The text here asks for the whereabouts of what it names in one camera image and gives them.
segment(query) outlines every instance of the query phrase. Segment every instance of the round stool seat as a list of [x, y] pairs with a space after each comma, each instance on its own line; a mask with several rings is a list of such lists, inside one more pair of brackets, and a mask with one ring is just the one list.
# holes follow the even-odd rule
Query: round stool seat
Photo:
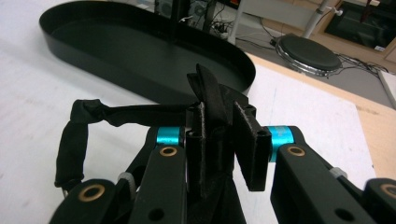
[[328, 76], [341, 66], [331, 50], [296, 35], [279, 38], [276, 51], [291, 67], [311, 75]]

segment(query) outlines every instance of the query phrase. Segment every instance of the black tray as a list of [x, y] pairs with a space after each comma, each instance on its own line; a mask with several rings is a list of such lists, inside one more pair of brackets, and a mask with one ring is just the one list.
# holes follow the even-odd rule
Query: black tray
[[57, 57], [160, 104], [196, 101], [186, 75], [197, 63], [243, 93], [256, 73], [234, 45], [130, 5], [71, 2], [39, 22]]

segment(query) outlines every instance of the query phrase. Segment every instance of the blue spacer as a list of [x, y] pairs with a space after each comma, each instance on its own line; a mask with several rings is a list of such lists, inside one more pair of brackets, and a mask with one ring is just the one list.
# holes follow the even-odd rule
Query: blue spacer
[[180, 127], [160, 127], [157, 132], [157, 145], [178, 146]]
[[268, 126], [272, 134], [273, 151], [271, 152], [270, 162], [276, 161], [276, 154], [282, 145], [294, 143], [293, 134], [288, 126]]

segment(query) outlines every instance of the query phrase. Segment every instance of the white table surface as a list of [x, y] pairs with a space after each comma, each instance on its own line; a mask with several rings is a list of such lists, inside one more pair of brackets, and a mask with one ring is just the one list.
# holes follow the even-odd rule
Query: white table surface
[[[55, 58], [38, 18], [63, 1], [0, 0], [0, 222], [45, 223], [63, 199], [53, 186], [64, 125], [76, 99], [104, 104], [151, 101]], [[256, 66], [249, 92], [261, 125], [296, 125], [307, 143], [357, 186], [375, 176], [356, 107], [301, 81]], [[144, 143], [146, 127], [106, 123], [90, 126], [85, 176], [116, 181]], [[238, 187], [247, 223], [275, 223], [267, 191], [250, 193], [238, 168]]]

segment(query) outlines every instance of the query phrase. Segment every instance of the floor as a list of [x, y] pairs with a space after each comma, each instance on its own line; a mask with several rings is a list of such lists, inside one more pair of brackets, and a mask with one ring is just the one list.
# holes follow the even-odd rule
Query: floor
[[[269, 44], [272, 37], [264, 31], [259, 22], [259, 18], [245, 16], [244, 21], [238, 26], [235, 45], [245, 52], [287, 67], [282, 58], [277, 55], [274, 47]], [[351, 66], [351, 64], [343, 63], [344, 68]], [[348, 68], [331, 77], [310, 77], [393, 108], [381, 80], [359, 68]]]

